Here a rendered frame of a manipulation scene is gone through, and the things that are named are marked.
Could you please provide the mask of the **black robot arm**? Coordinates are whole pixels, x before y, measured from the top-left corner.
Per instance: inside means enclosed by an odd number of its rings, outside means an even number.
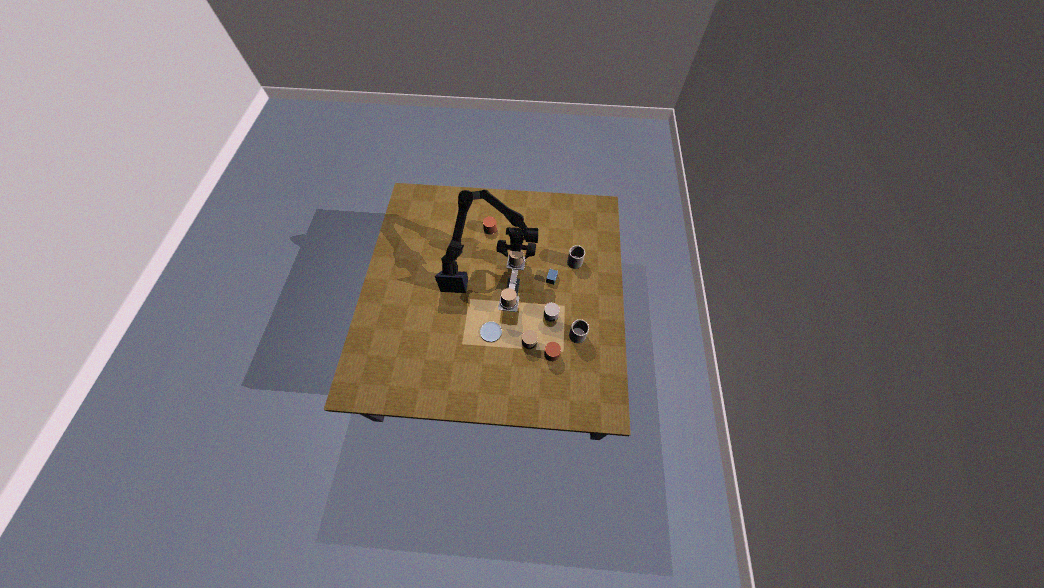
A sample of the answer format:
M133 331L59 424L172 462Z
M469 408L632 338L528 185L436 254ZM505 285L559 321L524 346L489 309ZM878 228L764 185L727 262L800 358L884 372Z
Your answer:
M458 195L458 214L453 232L452 240L447 248L446 254L441 258L442 260L442 273L441 275L454 276L458 274L457 257L462 254L461 238L462 229L466 221L467 212L472 204L473 199L487 199L494 208L500 211L507 220L515 227L506 228L506 235L511 236L512 243L520 243L524 240L526 242L538 243L538 229L539 228L527 228L524 224L524 217L522 214L512 210L500 199L494 197L488 190L481 191L469 191L462 190ZM519 228L516 228L519 227ZM524 236L524 238L523 238Z

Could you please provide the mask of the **grey round dish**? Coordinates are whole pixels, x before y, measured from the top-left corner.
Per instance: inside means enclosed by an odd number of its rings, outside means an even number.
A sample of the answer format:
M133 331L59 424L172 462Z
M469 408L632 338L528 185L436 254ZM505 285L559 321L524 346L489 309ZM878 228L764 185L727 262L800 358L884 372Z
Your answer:
M502 334L502 330L498 323L487 322L481 327L480 334L485 342L497 342Z

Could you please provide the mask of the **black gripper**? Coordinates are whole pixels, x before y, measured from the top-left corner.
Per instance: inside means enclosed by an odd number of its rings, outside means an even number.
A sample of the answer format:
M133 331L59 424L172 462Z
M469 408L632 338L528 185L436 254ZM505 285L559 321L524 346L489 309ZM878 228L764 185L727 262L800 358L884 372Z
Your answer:
M496 250L497 252L505 255L506 257L508 257L507 250L518 251L518 252L521 252L521 250L527 250L525 255L525 259L527 259L530 256L535 256L536 244L528 243L528 245L522 245L521 241L520 243L517 244L511 242L511 245L507 245L506 240L498 240Z

